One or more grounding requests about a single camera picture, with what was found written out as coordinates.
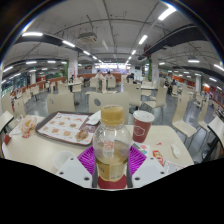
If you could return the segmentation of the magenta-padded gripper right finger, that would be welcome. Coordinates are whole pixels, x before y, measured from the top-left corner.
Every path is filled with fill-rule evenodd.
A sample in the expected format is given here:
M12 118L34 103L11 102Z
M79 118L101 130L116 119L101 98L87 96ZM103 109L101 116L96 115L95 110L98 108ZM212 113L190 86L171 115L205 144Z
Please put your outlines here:
M128 173L133 188L143 187L167 175L155 157L146 156L134 147L130 148Z

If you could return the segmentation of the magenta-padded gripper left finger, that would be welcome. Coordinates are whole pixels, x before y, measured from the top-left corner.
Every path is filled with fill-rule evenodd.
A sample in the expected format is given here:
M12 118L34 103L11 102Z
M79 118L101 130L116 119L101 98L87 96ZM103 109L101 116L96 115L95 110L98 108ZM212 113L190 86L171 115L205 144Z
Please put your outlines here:
M93 147L79 156L62 151L55 156L56 175L84 188L97 187L97 168Z

